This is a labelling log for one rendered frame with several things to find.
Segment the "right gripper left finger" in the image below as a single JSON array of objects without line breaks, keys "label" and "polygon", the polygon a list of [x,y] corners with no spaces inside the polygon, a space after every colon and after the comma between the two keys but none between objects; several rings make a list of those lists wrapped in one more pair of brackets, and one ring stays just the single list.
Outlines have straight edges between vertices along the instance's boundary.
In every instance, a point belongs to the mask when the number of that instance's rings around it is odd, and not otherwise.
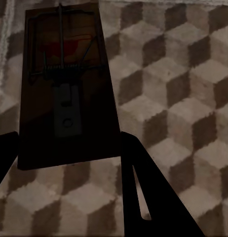
[{"label": "right gripper left finger", "polygon": [[18,156],[19,135],[16,131],[0,135],[0,183]]}]

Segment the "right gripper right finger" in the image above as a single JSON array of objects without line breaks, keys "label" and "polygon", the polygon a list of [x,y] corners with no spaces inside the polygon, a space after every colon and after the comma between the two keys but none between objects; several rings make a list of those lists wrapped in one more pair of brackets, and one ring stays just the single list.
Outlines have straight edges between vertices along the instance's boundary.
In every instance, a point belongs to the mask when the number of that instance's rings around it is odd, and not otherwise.
[{"label": "right gripper right finger", "polygon": [[[120,133],[125,237],[206,237],[140,140]],[[141,216],[133,166],[152,220]]]}]

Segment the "mousetrap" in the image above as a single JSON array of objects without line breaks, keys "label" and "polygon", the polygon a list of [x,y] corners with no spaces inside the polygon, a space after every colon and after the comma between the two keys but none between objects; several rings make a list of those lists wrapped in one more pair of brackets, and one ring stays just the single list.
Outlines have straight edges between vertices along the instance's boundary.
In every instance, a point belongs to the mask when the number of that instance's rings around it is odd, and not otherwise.
[{"label": "mousetrap", "polygon": [[120,156],[98,3],[26,10],[17,169]]}]

